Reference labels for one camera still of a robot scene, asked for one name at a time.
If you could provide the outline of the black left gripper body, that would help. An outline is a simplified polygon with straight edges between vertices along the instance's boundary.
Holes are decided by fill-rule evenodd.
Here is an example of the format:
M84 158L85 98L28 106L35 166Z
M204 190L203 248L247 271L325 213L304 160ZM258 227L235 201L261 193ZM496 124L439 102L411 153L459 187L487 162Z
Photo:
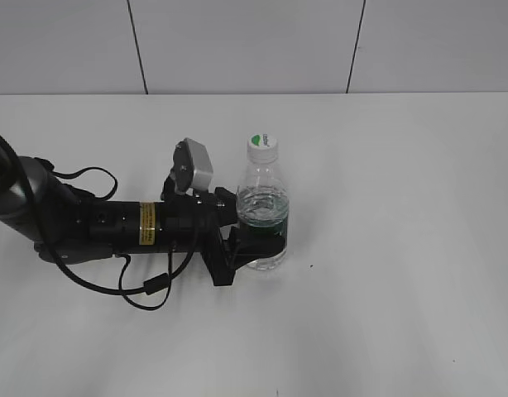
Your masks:
M218 222L214 191L177 194L169 177L163 185L161 199L160 246L186 254L170 278L178 277L194 254L199 253L215 286L232 285L236 271L228 267L230 250Z

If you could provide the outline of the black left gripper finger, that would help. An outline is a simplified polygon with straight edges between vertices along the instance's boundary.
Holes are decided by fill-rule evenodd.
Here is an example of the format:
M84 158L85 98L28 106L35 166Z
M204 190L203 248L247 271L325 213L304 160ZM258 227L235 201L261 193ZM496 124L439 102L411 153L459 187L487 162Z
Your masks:
M237 223L237 195L224 187L216 187L216 213L221 227Z
M227 239L230 250L228 267L238 270L247 265L257 270L276 268L285 256L285 233L270 228L232 227Z

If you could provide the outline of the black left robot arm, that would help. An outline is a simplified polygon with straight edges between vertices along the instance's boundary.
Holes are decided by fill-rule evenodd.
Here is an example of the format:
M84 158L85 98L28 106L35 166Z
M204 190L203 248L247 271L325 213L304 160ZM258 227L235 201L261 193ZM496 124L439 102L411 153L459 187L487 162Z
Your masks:
M72 186L70 175L17 155L0 136L0 222L62 270L114 256L199 253L213 283L229 286L239 268L280 254L286 237L239 227L236 195L211 188L212 176L205 146L186 138L175 147L159 201L116 201Z

